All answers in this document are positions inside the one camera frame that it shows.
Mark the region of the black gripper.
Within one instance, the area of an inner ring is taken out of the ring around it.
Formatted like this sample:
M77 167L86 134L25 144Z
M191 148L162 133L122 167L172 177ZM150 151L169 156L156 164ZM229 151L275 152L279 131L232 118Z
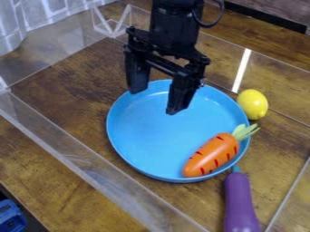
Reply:
M195 48L201 27L203 0L152 0L148 30L125 29L124 72L129 93L148 88L149 67L173 74L165 113L184 110L200 87L209 58Z

